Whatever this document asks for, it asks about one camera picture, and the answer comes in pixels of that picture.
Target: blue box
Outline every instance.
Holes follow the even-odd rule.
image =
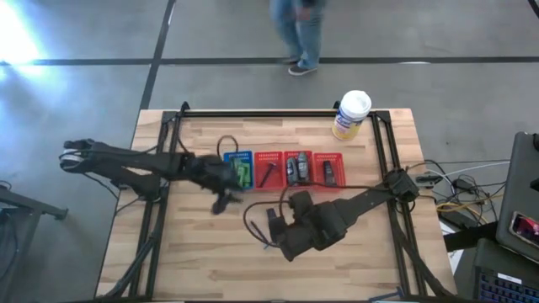
[[[243,189],[252,189],[254,187],[254,164],[252,151],[225,152],[223,154],[224,162],[231,162],[232,159],[240,159],[243,163],[249,164],[249,174],[251,175],[251,183],[249,186],[244,186]]]

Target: concrete floor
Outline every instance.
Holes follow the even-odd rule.
[[[2,2],[0,57],[151,59],[167,2]],[[285,56],[267,7],[267,0],[178,0],[163,58]],[[333,0],[323,56],[536,56],[538,29],[526,0]],[[71,139],[128,147],[149,70],[0,66],[0,179],[70,209],[65,221],[43,217],[13,302],[93,296],[115,202],[92,181],[61,171],[56,157]],[[377,108],[414,110],[425,157],[498,159],[510,156],[515,132],[539,129],[538,77],[539,63],[324,65],[303,78],[273,65],[161,66],[149,108],[183,101],[196,109],[328,108],[363,89]],[[506,171],[472,175],[491,183]]]

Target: sneaker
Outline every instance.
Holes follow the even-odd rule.
[[[284,65],[296,65],[297,62],[299,62],[301,59],[300,58],[296,58],[296,57],[288,57],[286,59],[283,59],[280,61],[281,64],[284,64]]]
[[[316,70],[317,70],[316,67],[309,69],[309,68],[303,68],[303,67],[294,65],[288,69],[288,73],[291,74],[292,76],[303,76],[303,75],[308,74],[309,72],[314,72]]]

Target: wooden table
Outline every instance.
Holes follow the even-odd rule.
[[[157,144],[162,110],[144,110],[132,148]],[[403,165],[423,161],[410,109],[391,109],[398,152]],[[222,135],[233,135],[240,150],[341,152],[346,181],[374,185],[381,181],[372,123],[365,122],[352,141],[331,133],[331,118],[194,118],[183,119],[181,138],[196,154],[216,152]],[[224,141],[222,151],[231,151]],[[315,203],[358,194],[356,189],[313,192]],[[159,256],[154,300],[365,300],[394,292],[398,270],[387,207],[364,214],[346,238],[324,251],[305,252],[289,263],[276,248],[263,245],[245,230],[242,213],[255,201],[278,199],[279,193],[246,193],[243,203],[229,205],[222,215],[210,213],[215,196],[189,182],[171,185]],[[133,200],[124,192],[118,207]],[[269,236],[265,208],[256,206],[249,219]],[[143,203],[122,210],[115,218],[99,281],[98,294],[109,290],[135,256]],[[433,274],[455,292],[451,267],[435,207],[418,199],[412,213],[419,253]],[[415,290],[413,268],[408,276]],[[142,285],[146,283],[142,272]]]

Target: yellow cable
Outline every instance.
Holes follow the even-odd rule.
[[[447,206],[460,206],[457,203],[451,203],[451,202],[441,204],[440,206],[444,206],[444,205],[447,205]],[[479,220],[482,220],[485,224],[487,224],[488,221],[485,218],[483,218],[483,216],[481,214],[479,214],[479,212],[477,212],[475,209],[470,208],[470,206],[471,205],[467,205],[467,207],[465,207],[465,208],[468,208],[468,210],[470,210],[472,213],[476,214],[479,217]]]
[[[458,205],[457,207],[452,207],[448,210],[443,210],[441,209],[443,206],[447,206],[450,202],[446,202],[446,203],[442,203],[440,205],[437,205],[436,206],[436,209],[439,211],[439,212],[452,212],[452,211],[457,211],[457,210],[463,210],[467,207],[470,207],[470,205],[475,205],[479,202],[483,202],[483,201],[486,201],[488,199],[494,199],[494,198],[500,198],[500,197],[503,197],[504,195],[503,194],[496,194],[494,196],[490,196],[488,198],[485,198],[485,199],[477,199],[475,201],[472,201],[472,202],[467,202],[467,203],[464,203],[462,205]]]

